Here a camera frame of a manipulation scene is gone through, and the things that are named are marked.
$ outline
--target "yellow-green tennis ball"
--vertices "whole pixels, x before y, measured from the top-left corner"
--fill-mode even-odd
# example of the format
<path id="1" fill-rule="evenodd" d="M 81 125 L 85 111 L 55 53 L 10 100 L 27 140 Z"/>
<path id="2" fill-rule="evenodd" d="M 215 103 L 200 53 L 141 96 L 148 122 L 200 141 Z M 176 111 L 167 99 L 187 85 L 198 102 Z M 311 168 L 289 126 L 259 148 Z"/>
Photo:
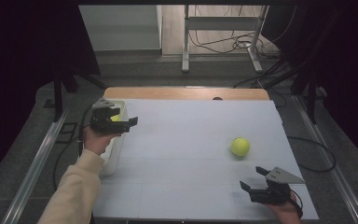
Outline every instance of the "yellow-green tennis ball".
<path id="1" fill-rule="evenodd" d="M 237 156 L 246 156 L 250 148 L 251 145 L 249 144 L 248 140 L 242 137 L 238 137 L 232 141 L 230 150 Z"/>
<path id="2" fill-rule="evenodd" d="M 114 115 L 114 116 L 110 117 L 110 119 L 112 121 L 120 121 L 120 115 Z"/>

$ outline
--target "cream sweater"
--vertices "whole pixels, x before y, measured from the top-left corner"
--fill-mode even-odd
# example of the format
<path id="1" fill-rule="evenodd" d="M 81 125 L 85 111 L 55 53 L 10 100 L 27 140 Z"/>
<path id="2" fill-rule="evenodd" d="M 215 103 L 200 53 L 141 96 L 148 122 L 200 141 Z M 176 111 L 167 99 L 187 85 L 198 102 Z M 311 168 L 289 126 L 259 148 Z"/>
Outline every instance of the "cream sweater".
<path id="1" fill-rule="evenodd" d="M 83 149 L 75 165 L 62 176 L 38 223 L 90 223 L 92 207 L 100 193 L 103 159 Z"/>

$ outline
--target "person's right hand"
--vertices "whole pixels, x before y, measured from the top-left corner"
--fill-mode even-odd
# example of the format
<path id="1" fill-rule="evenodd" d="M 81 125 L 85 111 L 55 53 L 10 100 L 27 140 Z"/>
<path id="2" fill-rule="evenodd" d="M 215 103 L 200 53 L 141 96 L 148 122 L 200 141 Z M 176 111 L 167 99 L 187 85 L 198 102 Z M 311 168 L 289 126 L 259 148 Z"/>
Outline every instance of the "person's right hand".
<path id="1" fill-rule="evenodd" d="M 101 156 L 114 137 L 121 136 L 121 133 L 100 134 L 94 132 L 90 126 L 83 129 L 84 148 Z"/>
<path id="2" fill-rule="evenodd" d="M 291 199 L 293 201 L 296 201 L 296 195 L 293 192 L 291 192 Z M 298 217 L 297 210 L 289 202 L 279 205 L 264 203 L 264 205 L 275 214 L 277 219 L 279 219 L 282 224 L 301 223 L 300 218 Z"/>

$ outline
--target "black stand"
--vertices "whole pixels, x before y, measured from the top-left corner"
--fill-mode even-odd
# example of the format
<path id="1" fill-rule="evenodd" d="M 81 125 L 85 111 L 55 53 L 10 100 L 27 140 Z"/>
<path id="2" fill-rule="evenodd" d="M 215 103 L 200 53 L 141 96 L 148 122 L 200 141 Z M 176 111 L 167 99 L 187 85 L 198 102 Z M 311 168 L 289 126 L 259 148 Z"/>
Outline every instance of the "black stand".
<path id="1" fill-rule="evenodd" d="M 307 104 L 307 113 L 312 122 L 315 124 L 314 117 L 314 107 L 315 107 L 315 99 L 316 99 L 316 57 L 320 52 L 322 46 L 324 45 L 325 40 L 331 34 L 333 28 L 335 27 L 338 19 L 340 18 L 343 9 L 338 9 L 337 7 L 333 8 L 333 13 L 331 15 L 331 19 L 327 22 L 325 27 L 323 28 L 321 34 L 318 36 L 314 47 L 312 48 L 310 54 L 306 57 L 304 62 L 302 62 L 297 67 L 293 68 L 291 71 L 276 77 L 272 81 L 263 85 L 264 89 L 269 89 L 276 84 L 286 80 L 289 77 L 294 75 L 298 75 L 295 79 L 295 82 L 292 84 L 290 88 L 293 94 L 300 94 L 308 84 L 308 104 Z"/>

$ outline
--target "white plastic container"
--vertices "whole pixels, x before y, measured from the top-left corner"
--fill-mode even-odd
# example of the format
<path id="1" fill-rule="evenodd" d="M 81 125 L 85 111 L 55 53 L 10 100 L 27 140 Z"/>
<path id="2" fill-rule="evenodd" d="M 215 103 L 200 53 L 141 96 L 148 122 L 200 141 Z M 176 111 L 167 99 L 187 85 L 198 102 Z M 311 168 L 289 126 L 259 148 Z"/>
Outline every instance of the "white plastic container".
<path id="1" fill-rule="evenodd" d="M 127 113 L 127 107 L 124 101 L 106 99 L 113 104 L 114 107 L 120 108 L 120 120 L 128 120 L 129 116 Z M 112 175 L 117 166 L 118 157 L 120 156 L 121 146 L 123 144 L 124 136 L 126 134 L 122 134 L 120 137 L 115 137 L 110 141 L 109 146 L 106 147 L 105 152 L 101 155 L 104 159 L 103 169 L 100 172 L 100 176 Z"/>

